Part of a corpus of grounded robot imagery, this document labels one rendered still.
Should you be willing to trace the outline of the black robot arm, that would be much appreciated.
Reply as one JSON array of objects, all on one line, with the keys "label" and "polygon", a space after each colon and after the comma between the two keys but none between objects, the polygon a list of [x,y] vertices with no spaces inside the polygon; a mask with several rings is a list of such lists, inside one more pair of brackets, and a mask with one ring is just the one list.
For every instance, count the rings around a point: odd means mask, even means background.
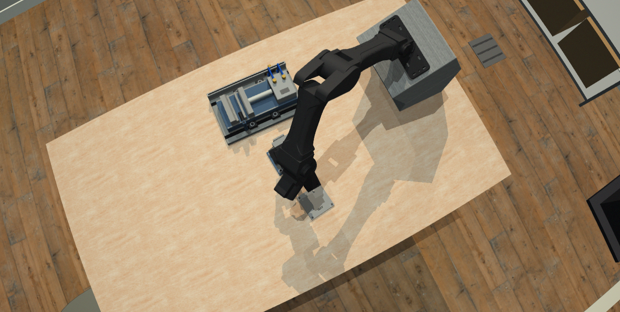
[{"label": "black robot arm", "polygon": [[[324,49],[294,76],[293,82],[299,85],[297,106],[292,126],[278,151],[276,162],[284,169],[273,189],[284,199],[294,200],[303,186],[309,192],[321,185],[312,151],[316,129],[328,101],[353,89],[361,72],[380,61],[398,58],[411,79],[430,69],[399,16],[390,17],[379,28],[371,40],[356,47]],[[312,79],[317,76],[325,79],[322,84]]]}]

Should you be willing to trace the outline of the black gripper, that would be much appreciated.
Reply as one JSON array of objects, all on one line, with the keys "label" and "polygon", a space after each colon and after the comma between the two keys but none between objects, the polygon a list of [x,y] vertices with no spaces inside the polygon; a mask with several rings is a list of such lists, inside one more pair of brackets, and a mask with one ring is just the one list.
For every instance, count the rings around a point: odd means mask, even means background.
[{"label": "black gripper", "polygon": [[[278,151],[279,151],[279,148],[280,148],[281,146],[282,146],[282,144],[281,144],[281,145],[278,145],[276,148],[273,148],[273,147],[272,147],[270,150],[268,150],[268,151],[269,151],[270,156],[272,156],[273,162],[275,163],[275,165],[276,165],[277,169],[281,169],[281,168],[282,168],[282,169],[284,169],[282,166],[280,166],[279,164],[277,164],[277,163],[276,163],[276,159],[277,159],[276,157],[277,157],[277,155],[278,155]],[[314,148],[314,146],[313,146],[313,151],[314,151],[314,150],[315,150],[315,148]],[[313,152],[313,151],[312,151],[312,152]],[[313,152],[313,153],[314,153],[314,152]]]}]

